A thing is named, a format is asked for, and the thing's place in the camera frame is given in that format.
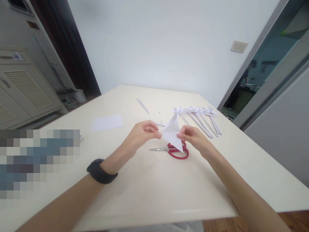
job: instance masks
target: pixelated area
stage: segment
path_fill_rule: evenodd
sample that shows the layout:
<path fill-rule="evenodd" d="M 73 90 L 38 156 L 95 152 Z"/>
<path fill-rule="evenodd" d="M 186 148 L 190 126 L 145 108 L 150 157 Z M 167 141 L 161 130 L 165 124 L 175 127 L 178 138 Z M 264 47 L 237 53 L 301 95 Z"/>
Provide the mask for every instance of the pixelated area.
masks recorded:
<path fill-rule="evenodd" d="M 79 146 L 80 130 L 0 130 L 0 200 L 25 199 L 34 182 L 73 162 Z"/>

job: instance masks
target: person's left hand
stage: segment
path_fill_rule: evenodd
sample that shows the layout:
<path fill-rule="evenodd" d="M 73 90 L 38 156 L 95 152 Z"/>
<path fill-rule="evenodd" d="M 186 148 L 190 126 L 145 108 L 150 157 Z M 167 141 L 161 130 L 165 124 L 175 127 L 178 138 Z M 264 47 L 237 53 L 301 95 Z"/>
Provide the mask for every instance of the person's left hand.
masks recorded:
<path fill-rule="evenodd" d="M 148 140 L 162 137 L 158 130 L 158 126 L 153 121 L 148 120 L 137 123 L 120 147 L 123 147 L 128 152 L 127 155 L 133 157 L 137 149 Z"/>

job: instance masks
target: paper triangle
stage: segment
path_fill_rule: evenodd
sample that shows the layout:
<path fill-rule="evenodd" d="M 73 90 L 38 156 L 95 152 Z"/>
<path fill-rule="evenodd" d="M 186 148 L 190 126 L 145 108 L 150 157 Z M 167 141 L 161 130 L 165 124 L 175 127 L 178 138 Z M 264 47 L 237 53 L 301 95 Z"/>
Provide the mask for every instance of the paper triangle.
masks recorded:
<path fill-rule="evenodd" d="M 177 138 L 178 133 L 180 133 L 178 114 L 175 113 L 162 131 L 162 136 L 183 153 L 183 145 L 181 139 Z"/>

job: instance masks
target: drawer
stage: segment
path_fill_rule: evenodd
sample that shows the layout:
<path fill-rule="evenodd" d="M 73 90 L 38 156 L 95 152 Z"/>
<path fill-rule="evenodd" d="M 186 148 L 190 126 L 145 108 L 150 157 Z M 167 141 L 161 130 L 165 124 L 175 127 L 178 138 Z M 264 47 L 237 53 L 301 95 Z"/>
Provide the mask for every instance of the drawer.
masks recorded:
<path fill-rule="evenodd" d="M 30 64 L 25 52 L 0 50 L 0 64 Z"/>

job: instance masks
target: louvered cabinet door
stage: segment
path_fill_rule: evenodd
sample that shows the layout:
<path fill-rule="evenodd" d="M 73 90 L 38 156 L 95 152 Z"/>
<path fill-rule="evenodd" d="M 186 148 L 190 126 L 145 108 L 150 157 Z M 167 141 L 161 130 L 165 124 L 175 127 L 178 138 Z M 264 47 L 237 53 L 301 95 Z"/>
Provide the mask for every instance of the louvered cabinet door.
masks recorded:
<path fill-rule="evenodd" d="M 31 116 L 60 106 L 55 92 L 32 64 L 0 65 L 0 86 Z"/>
<path fill-rule="evenodd" d="M 31 116 L 0 87 L 0 129 L 7 129 Z"/>

